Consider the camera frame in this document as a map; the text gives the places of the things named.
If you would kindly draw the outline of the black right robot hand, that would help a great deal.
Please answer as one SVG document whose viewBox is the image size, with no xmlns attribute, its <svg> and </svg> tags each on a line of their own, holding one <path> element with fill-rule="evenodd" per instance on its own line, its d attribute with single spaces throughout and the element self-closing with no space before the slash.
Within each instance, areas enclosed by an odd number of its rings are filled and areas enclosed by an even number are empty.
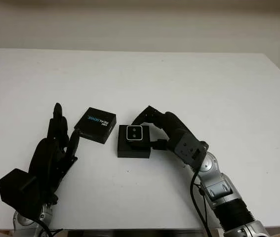
<svg viewBox="0 0 280 237">
<path fill-rule="evenodd" d="M 196 150 L 199 146 L 197 138 L 172 112 L 162 113 L 152 106 L 148 106 L 134 119 L 132 125 L 141 125 L 143 123 L 152 123 L 157 128 L 162 129 L 169 138 L 169 140 L 158 139 L 149 142 L 149 147 L 154 150 L 174 151 L 180 143 L 185 143 L 193 150 Z"/>
</svg>

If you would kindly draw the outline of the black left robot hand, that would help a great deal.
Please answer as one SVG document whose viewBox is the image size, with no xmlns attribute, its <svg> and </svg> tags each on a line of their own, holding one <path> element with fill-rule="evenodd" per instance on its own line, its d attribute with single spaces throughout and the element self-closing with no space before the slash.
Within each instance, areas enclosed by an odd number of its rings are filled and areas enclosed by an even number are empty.
<svg viewBox="0 0 280 237">
<path fill-rule="evenodd" d="M 53 117 L 49 120 L 47 136 L 38 143 L 28 171 L 38 179 L 43 203 L 57 204 L 58 197 L 55 192 L 78 160 L 76 151 L 79 140 L 78 129 L 74 130 L 71 136 L 68 135 L 68 124 L 63 116 L 62 106 L 56 103 Z"/>
</svg>

